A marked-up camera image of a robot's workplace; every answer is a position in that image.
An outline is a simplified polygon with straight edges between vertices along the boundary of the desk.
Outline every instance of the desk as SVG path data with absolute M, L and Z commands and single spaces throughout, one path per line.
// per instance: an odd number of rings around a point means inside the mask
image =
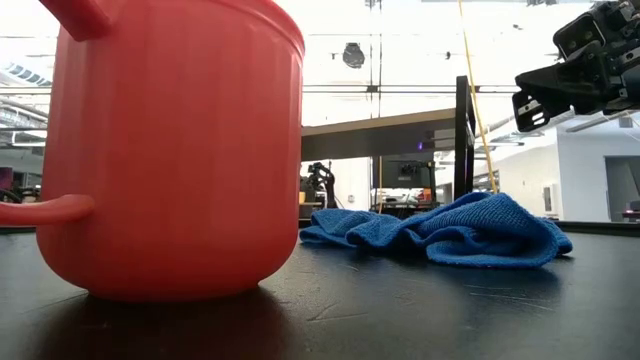
M 439 266 L 297 245 L 260 289 L 118 304 L 0 237 L 0 359 L 633 359 L 640 239 L 570 234 L 538 270 Z
M 442 109 L 303 127 L 302 161 L 453 150 L 455 112 Z

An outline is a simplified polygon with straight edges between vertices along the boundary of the pitcher handle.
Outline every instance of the pitcher handle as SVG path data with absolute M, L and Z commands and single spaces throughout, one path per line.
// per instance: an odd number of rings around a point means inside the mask
M 93 212 L 87 195 L 63 195 L 32 204 L 0 203 L 0 225 L 49 225 L 80 220 Z
M 110 19 L 96 0 L 40 0 L 75 41 L 96 39 L 111 28 Z

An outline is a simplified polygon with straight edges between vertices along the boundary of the hanging light fixture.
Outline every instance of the hanging light fixture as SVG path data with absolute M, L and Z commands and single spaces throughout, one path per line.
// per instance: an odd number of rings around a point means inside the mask
M 378 4 L 381 0 L 364 0 L 364 5 L 368 8 L 373 8 Z
M 347 43 L 342 53 L 342 61 L 352 69 L 360 69 L 364 65 L 364 53 L 358 43 Z

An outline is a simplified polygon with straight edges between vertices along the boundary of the scratch on table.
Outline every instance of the scratch on table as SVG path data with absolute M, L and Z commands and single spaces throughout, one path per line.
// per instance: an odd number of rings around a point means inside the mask
M 394 296 L 394 298 L 399 299 L 399 300 L 403 300 L 402 302 L 402 306 L 409 306 L 409 305 L 413 305 L 415 304 L 415 300 L 413 300 L 411 297 L 407 296 L 407 295 L 411 295 L 411 293 L 405 292 L 402 294 L 398 294 L 396 296 Z
M 348 314 L 348 315 L 336 315 L 336 316 L 332 316 L 332 317 L 326 317 L 326 318 L 321 318 L 321 319 L 308 319 L 308 322 L 320 322 L 320 321 L 331 321 L 331 320 L 346 320 L 346 319 L 352 319 L 355 317 L 360 317 L 360 316 L 367 316 L 369 315 L 369 313 L 358 313 L 358 314 Z
M 553 309 L 551 309 L 551 308 L 548 308 L 548 307 L 545 307 L 545 306 L 540 306 L 540 305 L 535 305 L 535 304 L 529 304 L 529 303 L 526 303 L 524 301 L 513 300 L 513 302 L 516 303 L 516 304 L 527 305 L 527 306 L 531 306 L 531 307 L 538 308 L 538 309 L 553 311 Z
M 484 289 L 484 290 L 513 290 L 513 288 L 494 288 L 494 287 L 486 287 L 486 286 L 478 286 L 478 285 L 462 285 L 464 287 L 470 287 L 474 289 Z
M 339 302 L 335 302 L 333 304 L 329 304 L 327 306 L 325 306 L 316 316 L 307 319 L 307 321 L 317 321 L 317 320 L 322 320 L 321 317 L 323 315 L 325 315 L 327 312 L 329 312 L 329 310 L 331 310 L 334 306 L 338 305 Z
M 523 298 L 523 297 L 516 297 L 516 296 L 494 295 L 494 294 L 477 294 L 477 293 L 469 293 L 469 295 L 472 295 L 472 296 L 488 296 L 488 297 L 497 297 L 497 298 L 510 299 L 510 300 L 544 301 L 544 302 L 548 302 L 548 301 L 549 301 L 549 300 L 544 300 L 544 299 L 530 299 L 530 298 Z
M 428 284 L 427 282 L 424 282 L 424 281 L 421 281 L 421 280 L 416 280 L 416 279 L 410 279 L 410 278 L 400 278 L 400 280 L 415 282 L 415 283 L 418 283 L 418 284 Z
M 47 308 L 49 306 L 53 306 L 53 305 L 57 305 L 57 304 L 63 303 L 65 301 L 73 300 L 73 299 L 79 298 L 81 296 L 86 296 L 87 294 L 89 294 L 87 291 L 83 291 L 80 294 L 72 295 L 72 296 L 70 296 L 68 298 L 64 298 L 64 299 L 61 299 L 61 300 L 56 300 L 56 301 L 53 301 L 53 302 L 50 302 L 50 303 L 35 307 L 33 309 L 29 309 L 27 311 L 24 311 L 23 314 L 31 312 L 31 311 L 42 310 L 42 309 Z
M 349 269 L 351 269 L 351 270 L 353 270 L 353 271 L 360 271 L 360 270 L 358 270 L 358 268 L 353 267 L 353 266 L 350 266 L 350 265 L 345 265 L 345 264 L 340 264 L 340 265 L 341 265 L 341 266 L 344 266 L 344 267 L 346 267 L 346 268 L 349 268 Z

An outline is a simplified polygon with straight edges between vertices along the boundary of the yellow cable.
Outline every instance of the yellow cable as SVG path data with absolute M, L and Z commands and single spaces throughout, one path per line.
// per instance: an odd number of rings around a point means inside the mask
M 378 207 L 378 214 L 382 214 L 382 156 L 380 156 L 380 162 L 378 166 L 378 202 L 380 206 Z
M 484 146 L 484 153 L 487 156 L 487 167 L 489 168 L 489 179 L 491 180 L 491 190 L 494 194 L 498 192 L 496 187 L 496 179 L 493 176 L 493 164 L 491 163 L 491 154 L 489 146 L 487 146 L 487 139 L 484 136 L 484 127 L 482 126 L 482 120 L 480 119 L 480 111 L 478 111 L 478 97 L 476 95 L 476 86 L 473 82 L 473 72 L 471 69 L 471 54 L 469 52 L 469 42 L 467 40 L 467 31 L 464 27 L 464 15 L 462 13 L 462 0 L 458 0 L 458 8 L 460 9 L 460 21 L 462 22 L 462 36 L 464 37 L 464 49 L 467 55 L 467 66 L 469 67 L 469 83 L 471 85 L 471 96 L 473 98 L 473 111 L 476 115 L 476 121 L 478 122 L 478 128 L 480 129 L 480 136 L 482 137 L 482 145 Z

